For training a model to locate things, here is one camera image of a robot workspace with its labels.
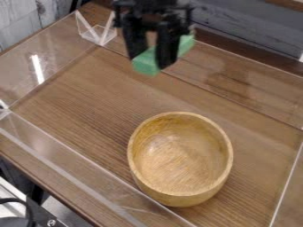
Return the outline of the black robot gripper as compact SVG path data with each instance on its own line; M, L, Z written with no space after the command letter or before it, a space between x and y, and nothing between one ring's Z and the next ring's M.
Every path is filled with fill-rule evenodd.
M178 0L113 0L113 27L121 27L121 33L129 59L136 58L146 49L145 29L154 30L156 63L164 69L177 59L181 33L192 28L192 6Z

